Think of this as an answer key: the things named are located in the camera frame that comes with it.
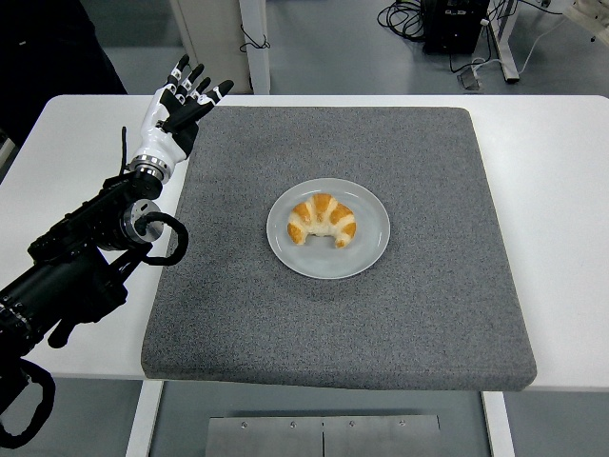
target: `white desk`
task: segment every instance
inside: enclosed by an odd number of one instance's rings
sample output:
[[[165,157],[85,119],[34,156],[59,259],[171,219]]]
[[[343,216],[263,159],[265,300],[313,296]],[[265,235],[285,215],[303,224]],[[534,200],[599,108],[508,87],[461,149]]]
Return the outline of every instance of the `white desk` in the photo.
[[[63,96],[48,104],[0,185],[1,287],[31,266],[29,243],[118,171],[123,125],[129,150],[139,145],[148,100]],[[223,104],[468,109],[538,363],[530,388],[609,390],[609,100],[242,95]],[[165,212],[175,211],[186,167],[178,166],[157,201]],[[167,233],[154,250],[166,249]],[[57,376],[143,378],[140,349],[159,275],[138,267],[125,305],[77,326],[66,348],[43,342],[29,358]]]

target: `gray foam pad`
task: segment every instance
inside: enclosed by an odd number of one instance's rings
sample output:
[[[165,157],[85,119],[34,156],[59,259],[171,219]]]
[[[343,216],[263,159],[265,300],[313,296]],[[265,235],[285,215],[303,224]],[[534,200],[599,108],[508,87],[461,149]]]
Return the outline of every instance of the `gray foam pad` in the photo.
[[[266,240],[275,201],[319,177],[368,188],[389,214],[385,253],[356,276],[304,277]],[[535,378],[463,109],[219,107],[202,122],[177,217],[190,246],[163,271],[149,378],[467,390]]]

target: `croissant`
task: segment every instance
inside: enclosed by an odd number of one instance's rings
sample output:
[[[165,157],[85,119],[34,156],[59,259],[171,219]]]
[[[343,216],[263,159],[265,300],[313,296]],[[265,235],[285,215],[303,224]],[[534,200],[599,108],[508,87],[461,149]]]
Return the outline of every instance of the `croissant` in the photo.
[[[287,233],[294,243],[303,245],[308,234],[333,236],[334,245],[344,248],[355,236],[355,215],[328,193],[316,193],[290,212]]]

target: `plate rim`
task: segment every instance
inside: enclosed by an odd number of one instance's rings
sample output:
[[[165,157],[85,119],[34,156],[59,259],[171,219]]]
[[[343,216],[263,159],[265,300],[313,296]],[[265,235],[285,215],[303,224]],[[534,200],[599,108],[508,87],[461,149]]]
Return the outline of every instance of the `plate rim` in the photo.
[[[379,204],[380,208],[383,210],[383,215],[386,218],[386,223],[387,223],[387,236],[386,236],[386,240],[383,244],[383,248],[380,249],[379,254],[364,268],[360,268],[352,273],[349,274],[344,274],[344,275],[340,275],[340,276],[332,276],[332,277],[326,277],[326,276],[318,276],[318,275],[312,275],[312,274],[308,274],[308,273],[303,273],[302,271],[298,271],[297,269],[295,269],[294,267],[292,267],[290,264],[288,264],[284,259],[282,259],[278,253],[277,250],[275,249],[275,247],[273,246],[273,242],[271,240],[271,236],[270,236],[270,226],[271,226],[271,220],[270,220],[270,216],[273,213],[274,209],[277,207],[277,204],[282,200],[282,198],[289,192],[291,192],[292,190],[294,190],[295,188],[298,188],[300,186],[305,186],[305,185],[310,185],[312,183],[316,183],[318,181],[340,181],[343,183],[347,183],[349,186],[355,186],[356,188],[360,188],[362,189],[364,192],[366,192],[369,196],[371,196],[374,200],[376,200],[376,202]],[[387,209],[384,207],[383,202],[379,199],[379,197],[377,197],[372,191],[370,191],[368,188],[365,188],[364,186],[362,186],[361,184],[358,183],[354,183],[353,181],[349,181],[347,179],[341,179],[341,178],[314,178],[314,179],[309,179],[306,181],[303,181],[302,183],[296,184],[294,186],[292,186],[291,188],[289,188],[288,190],[284,191],[278,198],[277,200],[275,200],[275,203],[273,203],[273,206],[271,207],[270,211],[268,212],[268,215],[266,217],[266,240],[268,241],[268,244],[271,248],[271,250],[273,251],[273,254],[275,254],[275,257],[277,257],[277,259],[279,259],[286,267],[288,267],[289,269],[291,269],[292,271],[307,277],[307,278],[312,278],[312,279],[321,279],[321,280],[336,280],[336,279],[345,279],[345,278],[350,278],[352,276],[355,276],[357,274],[360,274],[363,271],[366,271],[367,269],[369,269],[370,267],[372,267],[374,264],[376,264],[378,262],[378,260],[383,256],[384,252],[387,249],[387,246],[389,245],[389,239],[391,238],[391,221],[389,220],[389,213],[387,212]]]

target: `white plate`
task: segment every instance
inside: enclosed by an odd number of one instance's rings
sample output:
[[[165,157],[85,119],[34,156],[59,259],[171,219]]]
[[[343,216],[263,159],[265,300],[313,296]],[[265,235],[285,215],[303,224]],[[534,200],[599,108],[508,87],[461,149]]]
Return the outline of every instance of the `white plate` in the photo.
[[[309,235],[297,246],[287,234],[287,218],[292,209],[311,194],[332,194],[355,214],[357,230],[346,248],[335,248],[331,236]],[[341,279],[373,265],[389,242],[389,216],[374,194],[343,179],[321,178],[305,181],[284,193],[273,205],[266,221],[266,236],[275,255],[304,276]]]

